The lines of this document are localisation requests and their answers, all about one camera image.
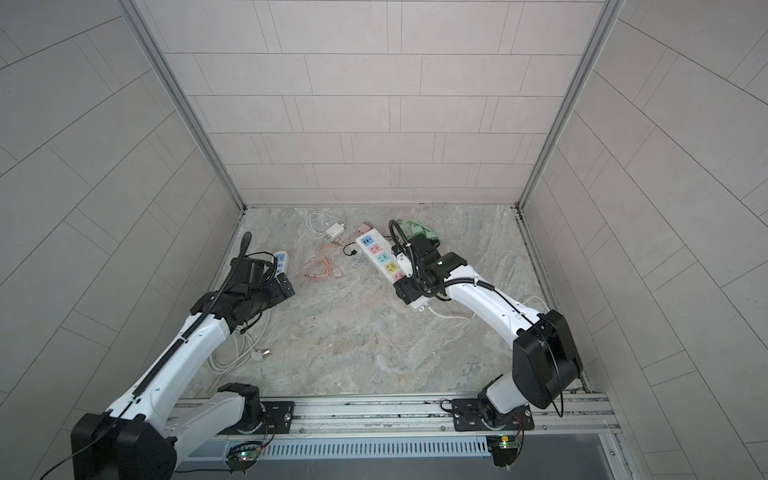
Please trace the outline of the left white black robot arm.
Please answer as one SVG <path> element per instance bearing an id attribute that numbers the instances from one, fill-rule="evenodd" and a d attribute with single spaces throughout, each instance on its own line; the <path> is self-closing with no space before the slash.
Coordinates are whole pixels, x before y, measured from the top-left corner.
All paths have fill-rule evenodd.
<path id="1" fill-rule="evenodd" d="M 149 369 L 101 414 L 86 414 L 71 432 L 77 479 L 169 479 L 191 453 L 220 432 L 263 433 L 230 449 L 229 474 L 245 473 L 271 443 L 259 389 L 228 383 L 176 421 L 169 416 L 199 368 L 233 333 L 243 333 L 268 309 L 294 294 L 283 252 L 249 252 L 245 233 L 230 271 L 191 308 L 180 332 Z"/>

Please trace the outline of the green charger adapter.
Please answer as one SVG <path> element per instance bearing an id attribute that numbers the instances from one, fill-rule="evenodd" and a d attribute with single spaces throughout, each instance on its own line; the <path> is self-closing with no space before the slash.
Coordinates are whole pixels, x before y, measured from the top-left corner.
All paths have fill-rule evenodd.
<path id="1" fill-rule="evenodd" d="M 431 242 L 439 242 L 439 236 L 437 233 L 425 226 L 424 224 L 415 220 L 399 220 L 400 228 L 406 236 L 407 240 L 411 240 L 417 235 L 423 234 Z"/>

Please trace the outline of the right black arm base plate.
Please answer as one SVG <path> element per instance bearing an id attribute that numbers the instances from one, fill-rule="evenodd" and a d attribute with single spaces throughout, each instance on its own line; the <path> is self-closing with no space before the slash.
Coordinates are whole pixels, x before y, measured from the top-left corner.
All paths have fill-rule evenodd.
<path id="1" fill-rule="evenodd" d="M 509 413 L 497 413 L 492 406 L 477 398 L 442 399 L 440 409 L 449 414 L 457 432 L 530 431 L 535 428 L 528 405 Z"/>

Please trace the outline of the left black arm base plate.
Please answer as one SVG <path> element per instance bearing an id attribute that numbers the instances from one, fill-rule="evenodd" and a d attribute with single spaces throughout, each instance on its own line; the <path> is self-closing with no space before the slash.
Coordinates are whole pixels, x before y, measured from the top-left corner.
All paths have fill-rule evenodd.
<path id="1" fill-rule="evenodd" d="M 293 419 L 293 401 L 262 400 L 262 415 L 258 422 L 238 422 L 220 432 L 220 435 L 272 435 L 288 434 Z"/>

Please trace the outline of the white multicolour socket power strip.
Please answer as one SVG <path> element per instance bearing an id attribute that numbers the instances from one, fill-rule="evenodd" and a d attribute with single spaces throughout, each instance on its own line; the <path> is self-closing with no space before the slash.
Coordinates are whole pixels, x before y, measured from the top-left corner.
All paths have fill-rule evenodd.
<path id="1" fill-rule="evenodd" d="M 414 280 L 406 275 L 392 250 L 392 244 L 376 229 L 360 235 L 355 243 L 374 267 L 392 284 L 400 300 L 412 309 L 423 311 L 429 303 L 416 286 Z"/>

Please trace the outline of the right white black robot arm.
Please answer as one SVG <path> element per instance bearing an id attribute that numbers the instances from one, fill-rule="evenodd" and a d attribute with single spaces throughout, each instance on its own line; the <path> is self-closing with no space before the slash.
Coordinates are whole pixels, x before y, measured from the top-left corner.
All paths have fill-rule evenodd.
<path id="1" fill-rule="evenodd" d="M 519 418 L 526 406 L 554 406 L 564 413 L 562 395 L 582 373 L 583 364 L 565 317 L 551 309 L 528 307 L 489 283 L 454 252 L 442 255 L 439 242 L 418 232 L 408 234 L 398 220 L 388 223 L 393 252 L 405 261 L 406 276 L 395 282 L 406 303 L 438 299 L 456 301 L 488 324 L 512 350 L 511 371 L 478 394 L 478 415 L 498 430 Z"/>

